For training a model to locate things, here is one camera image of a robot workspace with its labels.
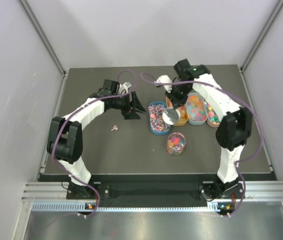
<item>purple cable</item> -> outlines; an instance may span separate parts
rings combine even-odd
[[[244,179],[244,176],[240,173],[238,167],[237,167],[237,164],[239,163],[242,163],[242,162],[246,162],[246,161],[249,161],[251,159],[253,159],[254,157],[256,157],[262,150],[263,148],[263,143],[264,143],[264,130],[262,128],[262,125],[261,125],[261,122],[260,120],[258,119],[257,117],[257,114],[255,113],[255,111],[244,101],[242,100],[241,98],[233,95],[232,93],[228,92],[228,91],[225,91],[221,88],[218,88],[218,87],[215,87],[214,85],[212,84],[209,84],[209,83],[206,83],[206,82],[203,82],[203,81],[180,81],[180,82],[172,82],[172,83],[160,83],[160,82],[152,82],[152,81],[148,81],[144,78],[144,75],[147,75],[149,77],[151,77],[154,81],[156,80],[154,78],[154,76],[152,76],[150,73],[147,73],[147,72],[143,72],[140,74],[140,77],[141,79],[148,83],[148,84],[153,84],[153,85],[157,85],[157,86],[170,86],[170,85],[181,85],[181,84],[202,84],[202,85],[205,85],[205,86],[208,86],[208,87],[212,87],[212,88],[215,88],[216,90],[218,90],[219,92],[223,93],[223,94],[226,94],[228,95],[230,98],[240,102],[242,105],[244,105],[250,112],[251,114],[253,115],[253,117],[255,118],[256,120],[256,124],[257,124],[257,127],[258,127],[258,130],[260,132],[260,144],[259,144],[259,147],[257,149],[257,151],[252,154],[251,156],[249,157],[246,157],[242,160],[238,160],[236,161],[234,164],[235,164],[235,169],[236,169],[236,172],[238,174],[238,176],[241,178],[242,180],[242,195],[241,195],[241,198],[240,198],[240,201],[237,205],[237,207],[234,209],[234,211],[229,215],[229,217],[231,217],[235,212],[237,212],[238,208],[241,206],[244,198],[245,198],[245,193],[246,193],[246,182],[245,182],[245,179]]]
[[[118,78],[121,74],[125,73],[125,72],[128,72],[128,73],[131,73],[133,74],[134,78],[135,78],[135,84],[134,86],[126,93],[124,94],[120,94],[120,95],[112,95],[112,96],[103,96],[103,97],[100,97],[100,98],[96,98],[94,100],[92,100],[91,102],[85,104],[83,107],[80,107],[78,108],[76,111],[74,111],[71,115],[69,115],[69,117],[67,117],[67,119],[65,120],[65,122],[62,124],[58,134],[57,134],[57,137],[56,137],[56,140],[55,140],[55,143],[53,145],[53,148],[52,148],[52,151],[51,151],[51,161],[54,165],[58,166],[59,168],[63,169],[66,173],[68,173],[69,175],[72,175],[71,172],[67,171],[64,167],[61,167],[59,165],[56,164],[55,162],[55,153],[56,153],[56,148],[57,148],[57,144],[59,142],[59,140],[61,139],[61,136],[62,136],[62,133],[67,125],[67,123],[70,121],[70,119],[76,115],[77,113],[79,113],[81,110],[83,110],[84,108],[86,108],[87,106],[97,102],[97,101],[100,101],[100,100],[105,100],[105,99],[114,99],[114,98],[118,98],[118,97],[123,97],[123,96],[126,96],[126,95],[129,95],[132,91],[135,90],[136,86],[137,86],[137,77],[135,75],[135,73],[133,71],[130,71],[130,70],[124,70],[122,72],[119,73],[118,75]],[[83,182],[82,180],[78,179],[77,177],[75,176],[72,176],[76,181],[78,181],[79,183],[83,184],[84,186],[90,188],[91,190],[93,190],[97,196],[97,202],[96,202],[96,206],[94,207],[93,211],[88,215],[88,217],[94,215],[96,213],[96,210],[97,208],[99,207],[100,205],[100,202],[101,202],[101,196],[100,194],[98,193],[98,191],[91,185]]]

